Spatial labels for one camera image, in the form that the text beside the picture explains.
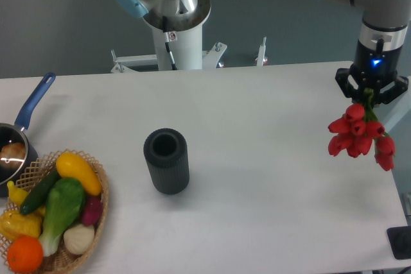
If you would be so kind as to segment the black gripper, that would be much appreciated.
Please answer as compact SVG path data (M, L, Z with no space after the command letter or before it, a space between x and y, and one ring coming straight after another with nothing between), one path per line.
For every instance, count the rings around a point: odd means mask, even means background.
M397 64L402 47L390 51L376 46L368 48L360 41L357 43L353 64L350 68L339 68L335 81L346 98L353 103L363 102L364 88L377 89L375 105L388 105L408 90L409 79L398 76Z

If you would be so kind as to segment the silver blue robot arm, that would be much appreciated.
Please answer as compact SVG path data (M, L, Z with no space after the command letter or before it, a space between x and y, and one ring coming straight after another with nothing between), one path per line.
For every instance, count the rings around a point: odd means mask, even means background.
M344 96L371 106L388 104L408 89L397 72L410 22L410 0L336 0L363 10L353 63L335 75Z

